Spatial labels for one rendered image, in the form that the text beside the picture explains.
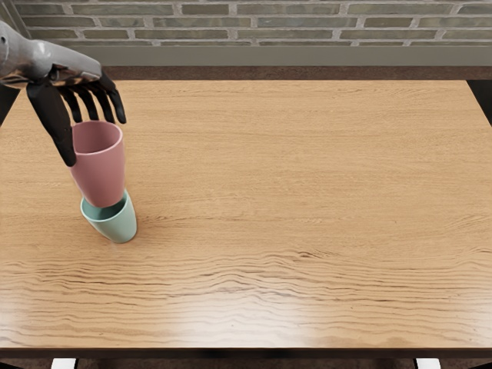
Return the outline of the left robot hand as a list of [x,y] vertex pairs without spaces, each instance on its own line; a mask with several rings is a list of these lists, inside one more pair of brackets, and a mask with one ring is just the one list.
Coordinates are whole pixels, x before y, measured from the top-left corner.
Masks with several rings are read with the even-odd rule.
[[92,120],[100,105],[106,121],[126,122],[115,83],[99,61],[51,42],[27,39],[0,21],[0,126],[22,89],[63,162],[76,163],[71,122],[82,121],[78,99]]

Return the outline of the pink cup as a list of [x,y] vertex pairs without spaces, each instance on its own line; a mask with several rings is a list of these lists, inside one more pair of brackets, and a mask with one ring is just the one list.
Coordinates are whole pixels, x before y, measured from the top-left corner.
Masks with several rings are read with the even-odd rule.
[[119,202],[125,189],[122,130],[106,121],[84,121],[72,135],[76,163],[70,172],[85,200],[98,208]]

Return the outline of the green cup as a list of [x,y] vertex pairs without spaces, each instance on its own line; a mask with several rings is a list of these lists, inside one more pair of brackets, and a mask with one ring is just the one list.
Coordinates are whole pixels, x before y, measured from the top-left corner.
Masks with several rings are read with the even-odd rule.
[[120,201],[105,208],[95,207],[83,198],[80,211],[96,231],[114,243],[128,242],[137,233],[137,217],[127,190]]

